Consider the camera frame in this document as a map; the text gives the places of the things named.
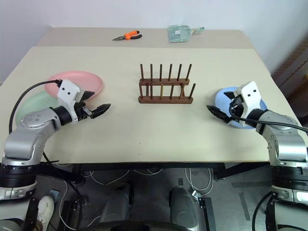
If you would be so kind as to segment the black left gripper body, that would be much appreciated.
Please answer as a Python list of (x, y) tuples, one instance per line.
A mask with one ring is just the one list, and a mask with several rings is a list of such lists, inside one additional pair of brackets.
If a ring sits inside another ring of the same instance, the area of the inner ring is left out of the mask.
[(75, 103), (74, 111), (77, 115), (78, 122), (92, 116), (92, 111), (86, 108), (86, 103), (84, 101)]

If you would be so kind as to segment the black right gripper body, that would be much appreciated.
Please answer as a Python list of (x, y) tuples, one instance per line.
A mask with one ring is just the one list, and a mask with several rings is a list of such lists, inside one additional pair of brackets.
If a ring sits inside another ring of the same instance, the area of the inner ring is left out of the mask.
[(242, 96), (236, 96), (229, 105), (229, 113), (232, 118), (240, 118), (244, 112)]

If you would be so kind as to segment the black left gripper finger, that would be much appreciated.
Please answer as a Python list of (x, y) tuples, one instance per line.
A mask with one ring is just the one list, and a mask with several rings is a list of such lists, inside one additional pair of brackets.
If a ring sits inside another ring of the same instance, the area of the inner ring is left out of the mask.
[(81, 101), (85, 101), (87, 99), (89, 99), (90, 97), (92, 97), (95, 94), (95, 92), (93, 91), (84, 91), (81, 97)]
[(95, 110), (93, 110), (91, 112), (91, 119), (95, 119), (99, 116), (101, 116), (102, 114), (104, 114), (109, 108), (110, 108), (111, 104), (107, 103), (107, 104), (102, 104), (100, 106), (98, 106)]

